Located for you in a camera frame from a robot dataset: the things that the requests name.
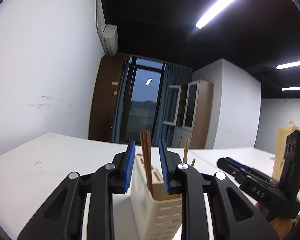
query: silver screw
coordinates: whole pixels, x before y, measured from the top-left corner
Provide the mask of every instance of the silver screw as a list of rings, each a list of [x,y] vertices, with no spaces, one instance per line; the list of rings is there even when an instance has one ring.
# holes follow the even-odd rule
[[[216,173],[216,178],[217,178],[217,179],[225,179],[225,178],[226,178],[226,175],[225,175],[223,172],[218,171],[218,172]]]
[[[179,163],[178,164],[178,168],[180,170],[186,170],[186,169],[188,169],[188,164],[186,164],[186,163]]]
[[[106,165],[106,169],[107,170],[113,170],[115,168],[115,165],[113,164],[113,163],[108,163],[107,165]]]
[[[71,172],[68,177],[69,177],[69,179],[76,179],[78,177],[78,173]]]

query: wooden chopstick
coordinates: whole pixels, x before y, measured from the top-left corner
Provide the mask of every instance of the wooden chopstick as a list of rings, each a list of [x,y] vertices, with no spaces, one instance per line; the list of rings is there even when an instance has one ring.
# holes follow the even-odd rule
[[[183,153],[183,162],[188,163],[189,138],[185,139],[185,151]]]
[[[151,132],[150,130],[140,132],[140,142],[146,171],[147,186],[153,196],[152,171],[151,171]]]

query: white wall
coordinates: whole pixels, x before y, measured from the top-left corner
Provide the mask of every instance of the white wall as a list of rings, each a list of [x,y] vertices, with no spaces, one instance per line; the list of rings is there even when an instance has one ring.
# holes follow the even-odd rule
[[[192,73],[192,81],[203,79],[208,82],[213,82],[213,97],[209,129],[205,149],[213,149],[213,144],[216,138],[222,93],[222,59],[219,59],[203,68]]]
[[[46,132],[87,138],[98,66],[95,0],[0,5],[0,154]]]
[[[262,99],[255,147],[275,153],[277,131],[290,120],[297,126],[300,125],[300,98]]]
[[[222,97],[215,149],[254,147],[261,85],[242,68],[222,59]]]

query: tall dark brown cabinet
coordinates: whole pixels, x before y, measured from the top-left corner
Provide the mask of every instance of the tall dark brown cabinet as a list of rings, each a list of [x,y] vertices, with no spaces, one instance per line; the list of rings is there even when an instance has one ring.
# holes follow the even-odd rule
[[[90,140],[111,141],[122,68],[122,57],[104,56],[100,61],[91,105],[88,137]]]

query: hand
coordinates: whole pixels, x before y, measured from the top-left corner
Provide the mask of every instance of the hand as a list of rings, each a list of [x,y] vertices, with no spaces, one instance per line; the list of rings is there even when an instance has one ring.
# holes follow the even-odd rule
[[[259,211],[261,211],[263,209],[263,206],[260,203],[257,203],[255,205],[255,207]],[[293,219],[284,218],[284,217],[277,217],[277,218],[271,220],[269,223],[273,227],[273,229],[277,232],[280,240],[282,240],[291,231]]]

